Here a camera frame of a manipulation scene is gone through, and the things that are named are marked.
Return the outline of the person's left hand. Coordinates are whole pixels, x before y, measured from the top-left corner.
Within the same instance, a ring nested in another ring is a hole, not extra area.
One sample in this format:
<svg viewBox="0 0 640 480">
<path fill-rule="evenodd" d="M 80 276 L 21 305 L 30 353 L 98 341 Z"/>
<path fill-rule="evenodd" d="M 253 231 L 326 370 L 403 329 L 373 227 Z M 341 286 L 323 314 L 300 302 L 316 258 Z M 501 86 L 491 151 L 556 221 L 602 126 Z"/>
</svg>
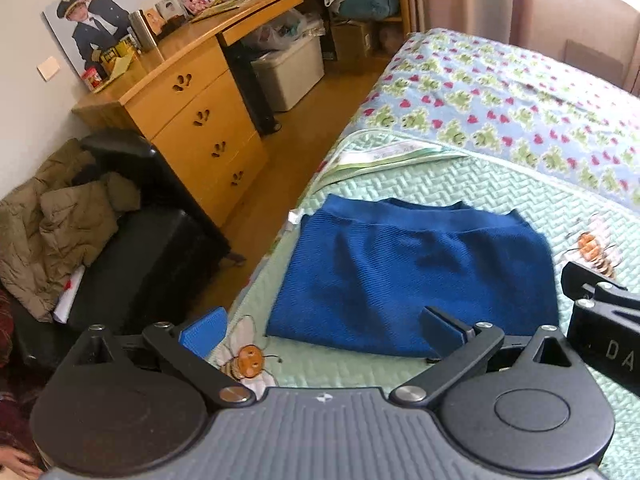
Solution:
<svg viewBox="0 0 640 480">
<path fill-rule="evenodd" d="M 39 479 L 42 470 L 34 463 L 28 453 L 2 445 L 0 450 L 0 464 L 2 469 L 9 469 L 23 479 Z"/>
</svg>

